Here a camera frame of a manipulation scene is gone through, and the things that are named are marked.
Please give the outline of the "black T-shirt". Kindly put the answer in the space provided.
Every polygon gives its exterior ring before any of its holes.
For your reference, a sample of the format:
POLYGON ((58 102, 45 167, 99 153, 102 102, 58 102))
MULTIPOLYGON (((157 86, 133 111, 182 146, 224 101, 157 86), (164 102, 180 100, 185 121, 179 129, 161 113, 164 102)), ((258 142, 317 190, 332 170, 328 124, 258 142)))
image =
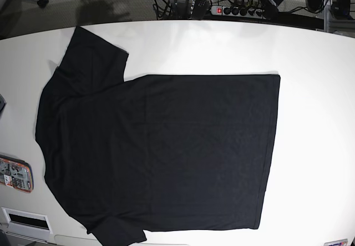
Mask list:
POLYGON ((257 229, 275 143, 277 74, 147 75, 77 27, 43 88, 44 180, 102 245, 145 231, 257 229))

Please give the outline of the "red white box corner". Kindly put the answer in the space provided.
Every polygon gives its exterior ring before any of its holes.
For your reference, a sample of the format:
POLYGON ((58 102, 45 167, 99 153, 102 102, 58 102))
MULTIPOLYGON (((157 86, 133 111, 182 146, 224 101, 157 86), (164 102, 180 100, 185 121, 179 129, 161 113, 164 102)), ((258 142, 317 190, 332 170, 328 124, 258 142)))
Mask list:
POLYGON ((324 243, 324 246, 347 246, 348 239, 341 239, 332 242, 324 243))

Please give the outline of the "black office chair caster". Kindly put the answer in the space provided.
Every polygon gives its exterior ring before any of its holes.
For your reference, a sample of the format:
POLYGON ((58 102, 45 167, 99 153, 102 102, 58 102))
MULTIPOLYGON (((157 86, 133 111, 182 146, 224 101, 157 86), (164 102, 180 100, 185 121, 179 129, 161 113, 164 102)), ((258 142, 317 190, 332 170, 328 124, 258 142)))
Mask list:
POLYGON ((37 0, 37 5, 40 8, 45 8, 49 3, 49 0, 37 0))

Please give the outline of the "orange clear parts case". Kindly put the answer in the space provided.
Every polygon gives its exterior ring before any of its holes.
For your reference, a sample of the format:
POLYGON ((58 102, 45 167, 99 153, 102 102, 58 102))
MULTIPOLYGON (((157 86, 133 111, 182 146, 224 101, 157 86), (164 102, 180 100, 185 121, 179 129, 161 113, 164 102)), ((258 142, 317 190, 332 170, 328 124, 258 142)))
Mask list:
POLYGON ((27 162, 1 154, 1 185, 21 192, 31 193, 34 188, 33 173, 27 162))

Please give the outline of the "white power strip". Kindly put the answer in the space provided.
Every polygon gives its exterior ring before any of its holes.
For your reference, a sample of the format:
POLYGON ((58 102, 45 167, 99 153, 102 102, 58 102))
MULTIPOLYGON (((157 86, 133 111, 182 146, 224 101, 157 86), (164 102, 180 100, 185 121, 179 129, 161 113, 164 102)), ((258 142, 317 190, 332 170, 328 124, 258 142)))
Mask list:
POLYGON ((263 10, 255 8, 212 6, 210 9, 210 13, 213 16, 264 19, 263 10))

